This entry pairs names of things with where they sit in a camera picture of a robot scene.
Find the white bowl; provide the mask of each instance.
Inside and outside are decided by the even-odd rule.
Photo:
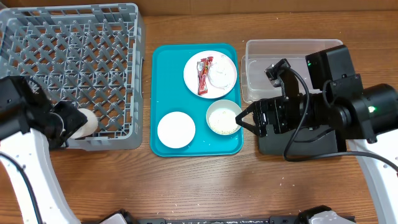
[[[188,145],[195,136],[195,123],[183,112],[171,112],[165,115],[157,125],[157,136],[167,147],[180,149]]]
[[[210,119],[210,115],[215,112],[216,110],[222,110],[222,109],[227,109],[227,110],[231,110],[232,112],[235,113],[235,116],[237,116],[238,114],[242,113],[242,109],[233,101],[231,100],[218,100],[214,103],[212,103],[209,108],[207,109],[206,112],[206,122],[207,125],[209,126],[209,128],[214,131],[217,134],[220,135],[230,135],[230,134],[234,134],[236,131],[238,131],[241,127],[239,125],[237,125],[236,129],[234,131],[231,131],[230,133],[227,134],[223,134],[220,132],[217,132],[216,130],[214,130],[213,128],[211,128],[210,123],[209,123],[209,119]],[[230,122],[233,122],[234,124],[236,124],[235,122],[235,118],[233,118],[233,120],[231,120]]]

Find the gray dish rack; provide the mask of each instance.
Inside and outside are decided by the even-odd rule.
[[[97,115],[96,132],[69,139],[70,148],[141,145],[145,26],[135,4],[10,8],[0,26],[0,78],[33,78],[53,103],[70,100]]]

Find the white plate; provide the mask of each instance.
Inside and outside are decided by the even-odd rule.
[[[226,88],[217,88],[210,83],[208,76],[206,76],[206,86],[208,91],[205,94],[198,95],[198,88],[199,88],[198,67],[197,67],[198,62],[202,58],[207,58],[211,56],[213,56],[213,63],[224,60],[224,64],[227,65],[225,70],[233,74],[231,75],[231,78],[233,78],[233,80],[231,80],[231,84]],[[184,68],[184,82],[187,85],[188,89],[193,94],[206,99],[215,99],[225,96],[234,88],[237,77],[238,74],[236,73],[236,67],[234,62],[225,54],[214,50],[206,50],[195,54],[188,60]]]
[[[195,136],[195,123],[183,112],[165,115],[157,125],[157,136],[167,147],[179,149],[189,144]]]

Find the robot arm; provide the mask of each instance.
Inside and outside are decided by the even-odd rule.
[[[53,106],[44,91],[33,92],[28,81],[0,79],[0,161],[9,174],[24,223],[80,224],[62,194],[49,151],[67,145],[68,138],[93,133],[97,118],[66,101]],[[131,219],[121,210],[101,223],[127,224]]]
[[[49,143],[40,131],[15,133],[1,141],[0,152],[13,158],[24,168],[34,191],[43,222],[80,224],[70,210],[52,168]],[[24,223],[37,223],[27,186],[19,171],[7,159],[0,157],[11,180]]]
[[[352,151],[378,154],[398,166],[398,130],[377,136],[377,143],[364,139],[349,140]],[[385,163],[357,156],[377,212],[379,223],[398,223],[398,174]]]
[[[288,144],[283,152],[285,159],[300,162],[343,155],[357,156],[375,203],[379,223],[398,223],[398,95],[395,89],[386,84],[364,89],[361,76],[355,73],[344,45],[308,55],[305,60],[313,87],[319,88],[322,93],[301,95],[294,77],[300,78],[300,75],[290,68],[286,59],[282,59],[265,71],[274,86],[281,87],[282,96],[254,102],[236,117],[237,124],[259,137],[267,136],[270,127],[276,134],[284,134],[302,128],[329,126],[335,131],[337,142],[348,140],[352,152],[339,151],[289,159],[285,157]],[[249,113],[253,113],[254,125],[242,120]],[[310,141],[295,141],[291,137],[289,142],[305,142],[310,147],[312,142],[323,136]],[[363,156],[377,157],[384,162]]]

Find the cardboard box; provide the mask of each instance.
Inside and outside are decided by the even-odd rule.
[[[133,2],[143,16],[398,10],[397,0],[3,0],[7,7]]]

